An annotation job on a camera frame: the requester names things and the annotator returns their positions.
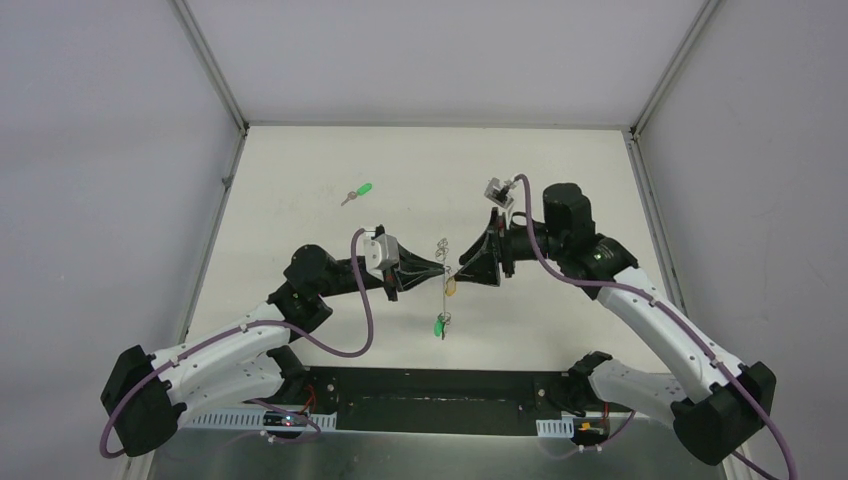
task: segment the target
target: yellow tag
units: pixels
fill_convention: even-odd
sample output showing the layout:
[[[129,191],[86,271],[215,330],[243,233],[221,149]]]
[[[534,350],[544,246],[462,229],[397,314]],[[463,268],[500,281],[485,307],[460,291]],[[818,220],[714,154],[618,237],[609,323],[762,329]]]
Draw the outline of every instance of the yellow tag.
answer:
[[[445,282],[445,295],[452,297],[453,294],[456,293],[456,280],[453,277],[450,277],[447,282]]]

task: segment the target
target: gray floor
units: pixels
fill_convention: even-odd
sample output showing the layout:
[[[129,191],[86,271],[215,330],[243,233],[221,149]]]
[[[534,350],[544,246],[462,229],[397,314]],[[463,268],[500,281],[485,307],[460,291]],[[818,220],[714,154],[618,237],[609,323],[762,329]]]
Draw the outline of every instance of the gray floor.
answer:
[[[341,433],[303,445],[269,445],[243,432],[182,430],[157,452],[150,478],[170,479],[686,479],[724,480],[695,460],[674,434],[636,420],[603,453],[567,460],[563,439]]]

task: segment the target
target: robotic arm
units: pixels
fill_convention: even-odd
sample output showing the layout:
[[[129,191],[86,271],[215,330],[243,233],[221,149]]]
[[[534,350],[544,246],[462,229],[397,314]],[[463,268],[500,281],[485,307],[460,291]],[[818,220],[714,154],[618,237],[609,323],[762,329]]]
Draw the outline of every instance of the robotic arm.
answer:
[[[442,265],[403,248],[382,226],[365,232],[362,247],[364,256],[337,261],[317,245],[304,245],[283,272],[287,281],[266,302],[229,325],[151,354],[139,345],[123,352],[100,399],[110,416],[116,417],[114,428],[124,452],[131,457],[150,452],[192,418],[210,410],[254,398],[297,394],[305,372],[287,345],[314,331],[333,313],[324,298],[359,290],[353,265],[367,272],[362,276],[365,289],[383,288],[390,301],[397,301],[398,292],[444,272]],[[319,346],[356,357],[370,347],[372,333],[369,325],[366,346],[354,353]],[[105,451],[105,438],[101,451],[117,456]]]
[[[625,405],[673,428],[681,443],[704,463],[720,463],[764,424],[726,374],[732,375],[766,413],[774,397],[774,374],[760,362],[744,365],[669,303],[630,252],[595,231],[591,204],[577,185],[555,184],[545,189],[544,223],[521,225],[511,221],[514,200],[510,190],[519,177],[506,183],[498,179],[489,183],[485,196],[498,207],[492,209],[483,235],[460,257],[463,267],[455,279],[498,286],[500,271],[511,277],[516,261],[553,260],[564,276],[545,262],[543,266],[563,281],[580,286],[590,298],[624,320],[671,371],[644,373],[608,354],[594,352],[569,369],[556,391],[551,392],[559,394],[558,403],[578,415],[584,413],[585,405],[598,400]],[[529,201],[527,204],[525,219],[530,222]],[[695,338],[665,310],[670,310]],[[702,346],[708,346],[714,357],[710,358]]]

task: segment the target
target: silver key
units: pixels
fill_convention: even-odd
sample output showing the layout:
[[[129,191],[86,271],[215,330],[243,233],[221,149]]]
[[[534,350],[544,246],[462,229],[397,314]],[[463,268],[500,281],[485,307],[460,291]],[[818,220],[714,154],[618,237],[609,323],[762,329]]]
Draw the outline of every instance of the silver key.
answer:
[[[350,192],[350,193],[348,193],[348,194],[347,194],[347,198],[345,198],[345,201],[344,201],[344,202],[342,202],[342,206],[344,207],[344,206],[345,206],[345,204],[346,204],[347,202],[349,202],[349,201],[353,200],[354,198],[356,198],[356,196],[357,196],[357,195],[356,195],[356,192]]]

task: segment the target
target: key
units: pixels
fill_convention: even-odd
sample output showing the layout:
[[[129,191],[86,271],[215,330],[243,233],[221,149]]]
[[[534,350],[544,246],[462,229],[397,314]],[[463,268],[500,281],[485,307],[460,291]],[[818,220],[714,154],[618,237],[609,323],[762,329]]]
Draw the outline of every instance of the key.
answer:
[[[354,198],[356,198],[357,196],[358,196],[358,195],[356,195],[356,192],[350,192],[350,193],[348,193],[348,194],[347,194],[347,198],[345,198],[345,201],[344,201],[344,202],[342,202],[342,206],[344,207],[344,206],[345,206],[345,204],[346,204],[347,202],[349,202],[349,201],[353,200],[353,199],[354,199]]]

